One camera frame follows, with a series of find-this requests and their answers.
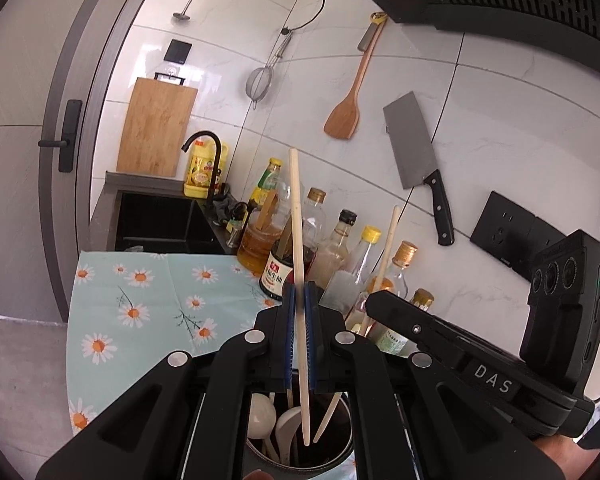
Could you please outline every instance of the door handle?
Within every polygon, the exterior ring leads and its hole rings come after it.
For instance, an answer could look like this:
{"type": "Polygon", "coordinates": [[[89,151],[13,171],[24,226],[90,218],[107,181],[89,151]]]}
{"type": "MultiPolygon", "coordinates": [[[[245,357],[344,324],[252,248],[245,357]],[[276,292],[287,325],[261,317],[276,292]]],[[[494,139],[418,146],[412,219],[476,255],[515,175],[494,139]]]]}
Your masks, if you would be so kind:
{"type": "Polygon", "coordinates": [[[71,173],[74,170],[75,139],[78,136],[81,111],[82,101],[80,99],[69,99],[64,109],[60,140],[43,139],[38,141],[40,148],[60,148],[58,157],[58,171],[60,173],[71,173]]]}

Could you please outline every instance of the black faucet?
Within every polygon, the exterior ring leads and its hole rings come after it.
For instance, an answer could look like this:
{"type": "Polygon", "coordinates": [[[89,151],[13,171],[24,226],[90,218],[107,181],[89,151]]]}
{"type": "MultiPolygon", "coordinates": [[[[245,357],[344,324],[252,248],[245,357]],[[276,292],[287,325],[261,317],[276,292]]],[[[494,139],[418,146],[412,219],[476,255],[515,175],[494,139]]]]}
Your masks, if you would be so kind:
{"type": "Polygon", "coordinates": [[[209,191],[206,194],[206,211],[209,214],[213,210],[212,202],[216,193],[216,177],[220,173],[220,154],[222,152],[222,144],[220,144],[220,139],[218,139],[218,136],[215,133],[210,132],[209,130],[202,130],[190,136],[189,139],[185,140],[184,144],[182,145],[182,151],[187,153],[187,150],[189,149],[191,143],[198,137],[204,137],[205,135],[211,137],[216,143],[216,158],[214,159],[214,168],[211,171],[211,182],[209,183],[209,191]]]}

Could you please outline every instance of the floral tablecloth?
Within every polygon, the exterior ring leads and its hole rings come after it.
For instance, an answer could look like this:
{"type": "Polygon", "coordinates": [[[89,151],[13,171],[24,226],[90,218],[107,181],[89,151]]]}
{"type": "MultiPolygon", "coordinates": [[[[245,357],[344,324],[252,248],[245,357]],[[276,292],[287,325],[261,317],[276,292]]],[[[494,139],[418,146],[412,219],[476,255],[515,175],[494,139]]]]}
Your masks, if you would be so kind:
{"type": "MultiPolygon", "coordinates": [[[[82,253],[66,341],[74,434],[168,353],[214,352],[278,303],[234,256],[82,253]]],[[[355,478],[353,454],[316,478],[355,478]]]]}

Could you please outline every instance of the camera lens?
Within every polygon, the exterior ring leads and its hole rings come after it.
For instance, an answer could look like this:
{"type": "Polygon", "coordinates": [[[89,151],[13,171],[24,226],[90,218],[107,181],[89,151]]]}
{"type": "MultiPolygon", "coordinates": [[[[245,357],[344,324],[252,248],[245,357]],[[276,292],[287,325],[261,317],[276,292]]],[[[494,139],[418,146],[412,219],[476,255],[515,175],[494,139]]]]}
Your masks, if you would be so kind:
{"type": "Polygon", "coordinates": [[[570,288],[573,285],[573,282],[576,281],[576,260],[573,258],[569,258],[567,263],[564,264],[564,269],[562,270],[562,284],[564,288],[570,288]]]}
{"type": "Polygon", "coordinates": [[[542,285],[542,270],[536,269],[536,272],[534,273],[534,278],[531,281],[531,285],[533,292],[537,292],[538,290],[540,290],[540,285],[542,285]]]}
{"type": "Polygon", "coordinates": [[[551,294],[555,290],[555,286],[558,284],[558,264],[549,264],[546,270],[546,276],[544,277],[544,291],[547,294],[551,294]]]}

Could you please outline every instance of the door frame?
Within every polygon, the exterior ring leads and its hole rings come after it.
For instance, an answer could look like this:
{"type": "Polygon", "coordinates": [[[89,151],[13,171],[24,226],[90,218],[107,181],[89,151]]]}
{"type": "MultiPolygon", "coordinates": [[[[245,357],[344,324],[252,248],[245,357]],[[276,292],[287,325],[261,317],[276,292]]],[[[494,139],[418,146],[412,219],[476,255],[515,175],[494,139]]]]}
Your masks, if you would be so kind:
{"type": "Polygon", "coordinates": [[[41,140],[61,137],[69,99],[83,101],[74,168],[58,172],[58,150],[40,149],[38,197],[46,266],[61,319],[67,322],[75,266],[90,250],[91,167],[109,79],[144,0],[84,0],[56,64],[41,140]]]}

